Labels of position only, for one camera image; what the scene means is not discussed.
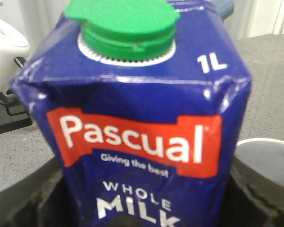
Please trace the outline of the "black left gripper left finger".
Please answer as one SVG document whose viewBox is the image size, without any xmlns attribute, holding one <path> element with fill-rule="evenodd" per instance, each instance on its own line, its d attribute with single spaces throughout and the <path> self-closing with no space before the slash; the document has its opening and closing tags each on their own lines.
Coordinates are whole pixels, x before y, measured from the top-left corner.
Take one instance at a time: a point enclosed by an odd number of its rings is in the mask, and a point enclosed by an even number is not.
<svg viewBox="0 0 284 227">
<path fill-rule="evenodd" d="M 67 227 L 69 195 L 57 158 L 0 192 L 0 227 Z"/>
</svg>

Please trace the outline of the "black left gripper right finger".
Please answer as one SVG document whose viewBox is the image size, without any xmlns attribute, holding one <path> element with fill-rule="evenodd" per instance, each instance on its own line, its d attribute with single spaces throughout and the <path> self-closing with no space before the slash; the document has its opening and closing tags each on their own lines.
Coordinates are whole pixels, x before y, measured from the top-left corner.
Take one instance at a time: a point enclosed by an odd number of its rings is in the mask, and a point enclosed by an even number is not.
<svg viewBox="0 0 284 227">
<path fill-rule="evenodd" d="M 225 227 L 284 227 L 284 187 L 238 158 L 223 198 Z"/>
</svg>

